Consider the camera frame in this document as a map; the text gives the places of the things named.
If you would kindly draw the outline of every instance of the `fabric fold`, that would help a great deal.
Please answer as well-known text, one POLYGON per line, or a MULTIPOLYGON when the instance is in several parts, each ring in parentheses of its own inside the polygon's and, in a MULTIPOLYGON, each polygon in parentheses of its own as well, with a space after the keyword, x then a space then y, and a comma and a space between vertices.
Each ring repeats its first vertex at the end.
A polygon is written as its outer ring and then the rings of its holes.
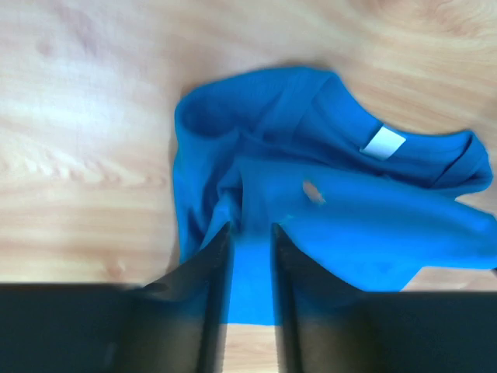
POLYGON ((477 136, 395 130, 331 71, 269 69, 195 89, 176 109, 176 135, 180 259, 231 222, 230 322, 274 323, 274 222, 365 291, 400 291, 424 266, 497 267, 494 217, 454 201, 492 181, 477 136), (382 126, 406 139, 386 160, 360 152, 382 126), (305 181, 324 204, 309 199, 305 181))

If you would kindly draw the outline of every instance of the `wood grain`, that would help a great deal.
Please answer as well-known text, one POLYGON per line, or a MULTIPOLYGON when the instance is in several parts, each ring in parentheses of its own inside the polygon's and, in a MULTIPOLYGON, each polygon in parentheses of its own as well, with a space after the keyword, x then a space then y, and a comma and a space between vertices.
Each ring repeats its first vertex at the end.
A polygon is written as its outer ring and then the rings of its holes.
MULTIPOLYGON (((334 68, 388 123, 470 127, 497 157, 492 0, 0 6, 0 281, 146 283, 174 267, 174 107, 200 83, 255 68, 334 68)), ((497 212, 495 187, 461 200, 497 212)), ((431 268, 409 288, 490 289, 492 280, 431 268)), ((274 369, 268 329, 230 329, 229 371, 274 369), (266 367, 251 358, 264 354, 266 367)))

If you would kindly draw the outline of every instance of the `blue t-shirt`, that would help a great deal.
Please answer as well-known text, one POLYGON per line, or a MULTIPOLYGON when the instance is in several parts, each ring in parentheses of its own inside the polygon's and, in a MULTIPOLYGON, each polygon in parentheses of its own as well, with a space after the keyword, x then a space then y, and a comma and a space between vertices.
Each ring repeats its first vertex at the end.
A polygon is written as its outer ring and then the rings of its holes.
POLYGON ((492 181, 476 135, 391 128, 405 142, 377 159, 361 149, 382 127, 338 75, 312 68, 255 71, 182 99, 173 169, 180 258, 231 222, 229 322, 274 324, 274 222, 365 291, 400 291, 424 266, 497 267, 494 217, 454 201, 492 181))

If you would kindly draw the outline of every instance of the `wooden surface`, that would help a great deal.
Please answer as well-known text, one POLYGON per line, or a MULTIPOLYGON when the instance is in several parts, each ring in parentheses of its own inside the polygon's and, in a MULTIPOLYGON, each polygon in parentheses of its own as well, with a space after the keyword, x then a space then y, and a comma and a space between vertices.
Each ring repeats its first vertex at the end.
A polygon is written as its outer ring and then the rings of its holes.
MULTIPOLYGON (((146 283, 174 267, 174 107, 195 85, 254 68, 334 68, 388 123, 470 127, 497 157, 493 0, 0 6, 0 281, 146 283)), ((494 187, 462 200, 497 212, 494 187)), ((409 288, 492 280, 425 269, 409 288)), ((274 371, 273 355, 271 328, 230 326, 227 371, 274 371)))

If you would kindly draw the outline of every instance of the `clothing label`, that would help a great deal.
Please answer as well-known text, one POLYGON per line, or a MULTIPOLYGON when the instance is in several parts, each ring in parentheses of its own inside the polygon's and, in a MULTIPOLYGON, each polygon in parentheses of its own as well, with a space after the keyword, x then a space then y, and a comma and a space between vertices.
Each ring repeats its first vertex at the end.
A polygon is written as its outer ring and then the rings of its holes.
POLYGON ((405 138, 400 134, 382 127, 374 135, 369 144, 364 149, 360 149, 360 152, 384 161, 394 154, 404 144, 404 141, 405 138))

